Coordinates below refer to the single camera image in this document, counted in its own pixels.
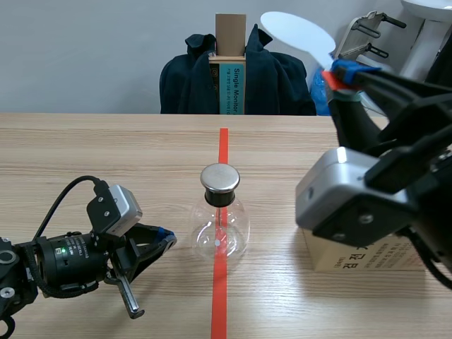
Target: cardboard box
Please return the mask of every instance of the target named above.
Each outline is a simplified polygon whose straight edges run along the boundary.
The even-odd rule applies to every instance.
[[[350,270],[425,270],[410,240],[389,235],[372,245],[356,248],[330,242],[303,230],[318,272]]]
[[[215,15],[217,55],[240,57],[245,54],[246,14]]]
[[[245,57],[211,56],[209,64],[219,113],[245,114]]]

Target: black cable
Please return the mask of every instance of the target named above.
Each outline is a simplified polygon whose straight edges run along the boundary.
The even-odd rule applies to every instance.
[[[69,193],[70,190],[72,190],[77,184],[80,184],[81,182],[86,181],[92,181],[94,184],[100,183],[100,179],[93,177],[91,175],[83,175],[82,177],[79,177],[77,179],[74,179],[68,186],[64,188],[64,190],[59,194],[58,198],[56,198],[54,204],[49,209],[49,212],[47,212],[47,215],[45,216],[44,220],[42,221],[40,227],[37,229],[35,236],[33,237],[33,241],[36,240],[36,238],[40,237],[42,233],[45,230],[45,227],[49,223],[50,219],[52,218],[53,214],[58,208],[58,205],[63,201],[64,197]]]
[[[421,239],[417,234],[415,234],[413,231],[408,230],[407,232],[403,232],[403,235],[405,235],[413,244],[415,247],[417,253],[419,254],[419,257],[421,258],[424,265],[427,267],[427,269],[430,271],[430,273],[441,283],[443,286],[447,287],[448,289],[452,290],[452,280],[447,278],[433,263],[431,254],[423,248],[421,243]]]
[[[3,335],[0,335],[0,339],[7,339],[10,338],[14,332],[14,329],[16,328],[16,322],[13,318],[10,316],[4,316],[0,319],[0,321],[4,321],[8,329]]]

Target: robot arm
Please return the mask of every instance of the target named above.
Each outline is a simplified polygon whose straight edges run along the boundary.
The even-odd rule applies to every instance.
[[[452,90],[335,61],[326,74],[340,148],[330,150],[297,186],[300,227],[363,247],[391,233],[408,237],[428,269],[452,283]],[[357,98],[366,93],[386,113],[380,130]]]

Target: metal screw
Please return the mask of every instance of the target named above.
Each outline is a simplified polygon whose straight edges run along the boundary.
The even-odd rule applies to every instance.
[[[0,290],[0,297],[2,297],[4,299],[9,299],[9,298],[14,297],[15,293],[16,293],[16,291],[13,288],[5,287]]]
[[[367,225],[374,221],[374,216],[372,214],[362,214],[359,216],[358,220],[363,225]]]
[[[340,242],[340,241],[345,239],[345,234],[343,234],[343,233],[336,233],[336,234],[333,235],[333,239]]]

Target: blue plastic part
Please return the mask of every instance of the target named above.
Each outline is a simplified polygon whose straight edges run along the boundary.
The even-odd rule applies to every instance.
[[[316,105],[317,115],[330,116],[328,100],[326,98],[325,79],[322,76],[322,69],[317,69],[312,79],[311,97]]]
[[[347,85],[351,85],[353,82],[353,79],[355,78],[355,74],[357,72],[375,72],[381,70],[380,67],[370,67],[370,66],[363,66],[361,64],[358,64],[356,61],[352,60],[344,60],[344,59],[337,59],[333,61],[333,65],[331,67],[331,71],[334,72],[338,67],[344,67],[347,69],[347,72],[345,73],[343,83],[346,83]]]
[[[158,228],[157,235],[155,236],[154,243],[156,243],[156,242],[161,242],[164,238],[165,238],[165,229],[159,227],[159,228]]]

